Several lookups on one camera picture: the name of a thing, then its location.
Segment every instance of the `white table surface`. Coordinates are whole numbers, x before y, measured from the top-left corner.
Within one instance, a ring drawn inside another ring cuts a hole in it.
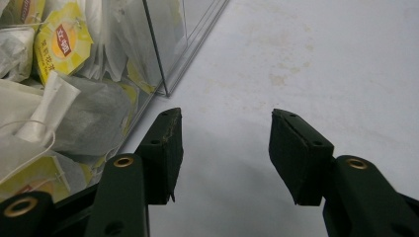
[[[273,108],[294,112],[419,198],[419,1],[230,0],[171,98],[152,100],[121,152],[180,107],[176,202],[152,236],[327,236],[272,165]]]

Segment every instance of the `white countertop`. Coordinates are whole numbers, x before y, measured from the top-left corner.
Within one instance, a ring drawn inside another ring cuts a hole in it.
[[[176,202],[152,236],[327,236],[322,207],[293,204],[272,165],[273,108],[376,164],[419,199],[419,2],[230,0],[171,98],[155,97],[122,152],[180,107]]]

